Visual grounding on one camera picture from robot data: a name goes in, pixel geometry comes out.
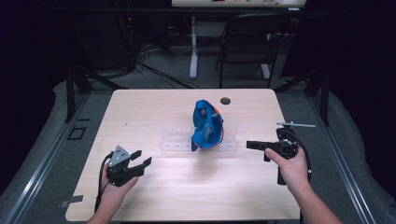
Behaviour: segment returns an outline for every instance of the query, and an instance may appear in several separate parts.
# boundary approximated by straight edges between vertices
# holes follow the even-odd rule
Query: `blue cloth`
[[[208,101],[197,101],[192,115],[195,132],[191,137],[191,150],[208,149],[223,140],[223,119],[219,111]]]

